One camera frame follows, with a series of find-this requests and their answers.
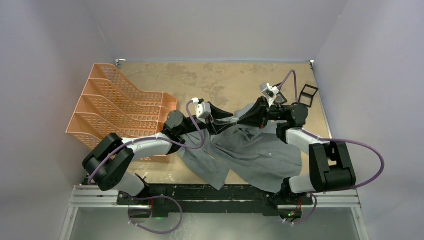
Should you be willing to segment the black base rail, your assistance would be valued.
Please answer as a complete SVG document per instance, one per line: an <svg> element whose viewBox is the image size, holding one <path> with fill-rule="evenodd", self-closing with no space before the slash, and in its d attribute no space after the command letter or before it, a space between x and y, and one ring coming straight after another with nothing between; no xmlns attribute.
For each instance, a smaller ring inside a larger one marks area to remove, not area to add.
<svg viewBox="0 0 424 240"><path fill-rule="evenodd" d="M119 191L119 206L147 207L154 218L166 218L170 213L261 214L265 217L288 216L290 211L300 216L302 206L311 207L313 200L306 194L272 193L252 185L224 185L217 190L209 184L151 183L139 195L131 197Z"/></svg>

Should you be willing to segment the grey button-up shirt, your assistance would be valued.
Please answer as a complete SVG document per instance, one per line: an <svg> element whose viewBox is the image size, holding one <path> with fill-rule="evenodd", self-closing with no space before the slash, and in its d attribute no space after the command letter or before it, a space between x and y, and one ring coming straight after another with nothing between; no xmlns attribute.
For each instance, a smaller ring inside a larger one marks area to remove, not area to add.
<svg viewBox="0 0 424 240"><path fill-rule="evenodd" d="M277 193L285 178L302 170L301 151L276 135L276 122L263 129L235 125L219 135L203 130L203 147L177 153L187 167L207 184L221 190L230 171L262 191Z"/></svg>

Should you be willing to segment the left black display frame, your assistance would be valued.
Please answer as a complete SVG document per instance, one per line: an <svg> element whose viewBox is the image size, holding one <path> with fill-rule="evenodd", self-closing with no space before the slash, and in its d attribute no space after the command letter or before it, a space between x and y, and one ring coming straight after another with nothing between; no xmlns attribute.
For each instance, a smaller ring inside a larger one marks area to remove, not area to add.
<svg viewBox="0 0 424 240"><path fill-rule="evenodd" d="M273 105L283 105L288 102L287 98L282 94L280 85L274 85L271 87L271 92L273 93L272 104Z"/></svg>

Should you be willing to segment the orange plastic file organizer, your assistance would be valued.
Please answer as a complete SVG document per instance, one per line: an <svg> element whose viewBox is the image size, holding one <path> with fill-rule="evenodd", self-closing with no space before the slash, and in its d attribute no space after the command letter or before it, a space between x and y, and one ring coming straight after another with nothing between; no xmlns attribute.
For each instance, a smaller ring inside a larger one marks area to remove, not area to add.
<svg viewBox="0 0 424 240"><path fill-rule="evenodd" d="M110 133L141 138L162 131L178 100L137 88L115 65L93 65L66 133L93 150Z"/></svg>

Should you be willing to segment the black display frame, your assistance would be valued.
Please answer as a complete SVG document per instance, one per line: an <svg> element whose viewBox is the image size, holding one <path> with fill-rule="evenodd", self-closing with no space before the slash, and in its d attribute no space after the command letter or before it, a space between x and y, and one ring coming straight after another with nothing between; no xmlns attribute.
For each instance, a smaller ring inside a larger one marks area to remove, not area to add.
<svg viewBox="0 0 424 240"><path fill-rule="evenodd" d="M272 104L273 105L283 105L288 102L287 98L282 94L280 85L274 85L271 87L271 92L273 93Z"/></svg>
<svg viewBox="0 0 424 240"><path fill-rule="evenodd" d="M297 102L308 108L311 108L314 102L314 98L316 94L318 93L318 91L319 91L318 87L310 85L310 84L305 84L300 92Z"/></svg>

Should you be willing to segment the right black display frame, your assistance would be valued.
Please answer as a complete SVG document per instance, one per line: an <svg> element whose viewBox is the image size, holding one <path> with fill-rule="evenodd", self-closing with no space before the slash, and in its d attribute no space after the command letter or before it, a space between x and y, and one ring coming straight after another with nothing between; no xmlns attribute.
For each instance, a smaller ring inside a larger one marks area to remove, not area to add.
<svg viewBox="0 0 424 240"><path fill-rule="evenodd" d="M310 85L310 84L305 84L300 92L297 102L308 108L311 108L314 102L314 98L316 94L318 93L318 91L319 91L318 87Z"/></svg>

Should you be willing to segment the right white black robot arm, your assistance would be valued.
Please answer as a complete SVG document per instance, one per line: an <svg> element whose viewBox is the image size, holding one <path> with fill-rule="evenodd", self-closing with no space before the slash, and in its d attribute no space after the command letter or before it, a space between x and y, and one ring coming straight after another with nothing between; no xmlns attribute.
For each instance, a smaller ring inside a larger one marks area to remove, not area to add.
<svg viewBox="0 0 424 240"><path fill-rule="evenodd" d="M279 195L288 204L294 203L300 195L346 190L356 184L347 145L304 132L308 115L309 109L303 104L269 105L260 97L237 121L239 125L260 129L269 121L276 121L277 138L308 155L309 173L285 178L281 184Z"/></svg>

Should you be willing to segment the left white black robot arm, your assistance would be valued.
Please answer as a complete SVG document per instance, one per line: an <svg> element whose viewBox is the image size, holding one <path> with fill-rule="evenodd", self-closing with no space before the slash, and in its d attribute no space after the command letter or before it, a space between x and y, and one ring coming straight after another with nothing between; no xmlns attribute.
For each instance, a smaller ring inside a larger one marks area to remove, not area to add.
<svg viewBox="0 0 424 240"><path fill-rule="evenodd" d="M221 110L210 102L193 99L195 115L184 115L179 110L167 115L163 130L151 136L136 138L108 134L83 160L89 185L96 184L102 191L118 190L129 195L138 205L149 199L148 184L138 175L130 173L132 161L156 155L171 155L179 149L197 150L205 144L206 130L217 135L235 125L226 121L233 113Z"/></svg>

